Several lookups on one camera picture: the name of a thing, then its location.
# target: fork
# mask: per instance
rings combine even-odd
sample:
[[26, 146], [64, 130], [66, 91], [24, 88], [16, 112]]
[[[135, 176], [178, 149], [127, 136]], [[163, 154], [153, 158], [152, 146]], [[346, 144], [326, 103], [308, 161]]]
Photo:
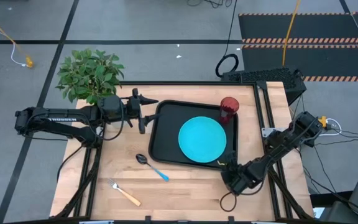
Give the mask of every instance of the fork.
[[136, 206], [140, 206], [141, 202], [138, 201], [136, 198], [134, 198], [133, 196], [131, 196], [129, 193], [123, 191], [122, 189], [120, 189], [117, 185], [117, 183], [115, 183], [111, 178], [108, 179], [108, 182], [110, 184], [110, 186], [118, 191], [120, 191], [125, 197], [127, 197], [131, 202], [133, 202]]

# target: teal plate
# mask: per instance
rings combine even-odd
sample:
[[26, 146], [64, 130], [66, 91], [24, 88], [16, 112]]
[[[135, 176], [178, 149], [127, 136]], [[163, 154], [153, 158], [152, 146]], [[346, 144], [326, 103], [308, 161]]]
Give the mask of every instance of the teal plate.
[[212, 162], [226, 147], [226, 133], [214, 119], [191, 118], [180, 128], [179, 146], [184, 155], [195, 162]]

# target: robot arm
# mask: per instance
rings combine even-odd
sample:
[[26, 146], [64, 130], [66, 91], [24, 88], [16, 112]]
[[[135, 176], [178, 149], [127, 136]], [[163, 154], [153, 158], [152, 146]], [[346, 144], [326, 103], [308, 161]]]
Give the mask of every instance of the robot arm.
[[[139, 131], [145, 133], [145, 126], [158, 114], [142, 117], [141, 105], [157, 103], [138, 95], [137, 89], [132, 90], [132, 96], [120, 98], [116, 95], [103, 98], [98, 105], [85, 106], [81, 109], [48, 109], [48, 108], [27, 108], [16, 111], [15, 129], [18, 134], [28, 135], [38, 131], [60, 134], [68, 138], [76, 138], [84, 142], [86, 146], [96, 143], [99, 136], [96, 135], [96, 127], [103, 123], [127, 121], [132, 127], [131, 119], [139, 120]], [[61, 122], [81, 122], [84, 128], [77, 128]]]
[[292, 149], [305, 143], [313, 147], [314, 140], [320, 135], [323, 127], [317, 118], [309, 112], [299, 114], [284, 131], [273, 131], [264, 139], [268, 153], [247, 164], [237, 164], [230, 160], [223, 171], [222, 178], [226, 187], [234, 195], [240, 195], [246, 188], [253, 189], [267, 175], [269, 167], [287, 155]]

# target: blue spoon handle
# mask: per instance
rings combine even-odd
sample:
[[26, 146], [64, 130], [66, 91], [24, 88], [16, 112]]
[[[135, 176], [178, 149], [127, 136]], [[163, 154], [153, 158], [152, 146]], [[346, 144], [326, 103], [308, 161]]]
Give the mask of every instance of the blue spoon handle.
[[165, 181], [169, 181], [169, 177], [167, 177], [165, 174], [161, 173], [159, 170], [157, 170], [156, 168], [154, 168], [152, 165], [149, 164], [149, 166], [156, 171], [158, 174], [160, 174], [160, 176], [162, 177], [162, 179], [164, 179]]

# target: wooden tabletop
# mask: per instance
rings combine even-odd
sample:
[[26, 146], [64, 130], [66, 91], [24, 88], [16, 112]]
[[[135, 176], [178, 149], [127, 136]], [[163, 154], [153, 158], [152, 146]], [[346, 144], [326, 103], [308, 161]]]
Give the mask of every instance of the wooden tabletop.
[[[225, 96], [233, 96], [240, 103], [238, 163], [245, 164], [263, 155], [254, 91], [251, 86], [123, 86], [122, 89], [118, 89], [117, 94], [130, 96], [133, 88], [138, 88], [139, 93], [147, 98], [160, 101], [180, 100], [219, 105]], [[276, 127], [287, 128], [291, 117], [282, 83], [268, 83], [268, 93]], [[264, 121], [268, 126], [261, 91], [260, 98]], [[85, 105], [84, 101], [78, 101], [77, 108]], [[154, 114], [156, 106], [157, 104], [143, 106], [142, 114]], [[117, 139], [103, 142], [92, 219], [144, 220], [146, 215], [151, 215], [152, 220], [224, 221], [228, 216], [234, 216], [236, 221], [274, 220], [267, 179], [259, 193], [253, 196], [239, 196], [237, 207], [232, 212], [224, 212], [220, 209], [219, 200], [228, 190], [219, 171], [153, 161], [148, 153], [152, 123], [146, 127], [146, 134], [139, 134], [137, 121], [133, 121], [133, 125], [134, 127], [130, 128], [125, 124]], [[119, 126], [119, 123], [108, 125], [105, 137], [115, 135]], [[69, 140], [65, 157], [79, 146], [78, 141]], [[140, 165], [135, 159], [138, 153], [146, 155], [152, 166], [169, 176], [169, 182], [165, 182], [150, 167]], [[85, 150], [81, 150], [63, 167], [51, 215], [60, 212], [77, 190], [84, 154]], [[282, 161], [289, 191], [305, 211], [313, 216], [299, 154], [292, 151]], [[108, 185], [108, 178], [114, 179], [123, 190], [141, 201], [142, 205], [136, 207], [120, 192], [112, 189]], [[85, 193], [84, 202], [87, 197], [88, 193]], [[279, 201], [284, 217], [281, 195]], [[223, 200], [223, 207], [229, 209], [233, 203], [234, 197], [229, 195]], [[81, 214], [85, 214], [85, 206], [82, 206]]]

